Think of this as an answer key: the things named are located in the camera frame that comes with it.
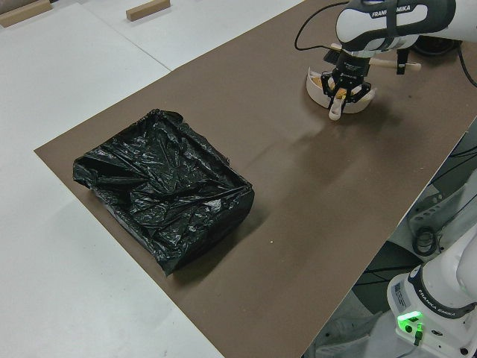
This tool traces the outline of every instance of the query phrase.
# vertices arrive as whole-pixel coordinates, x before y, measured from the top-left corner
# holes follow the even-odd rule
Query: white floor
[[[300,1],[143,2],[0,28],[0,357],[222,357],[33,150]]]

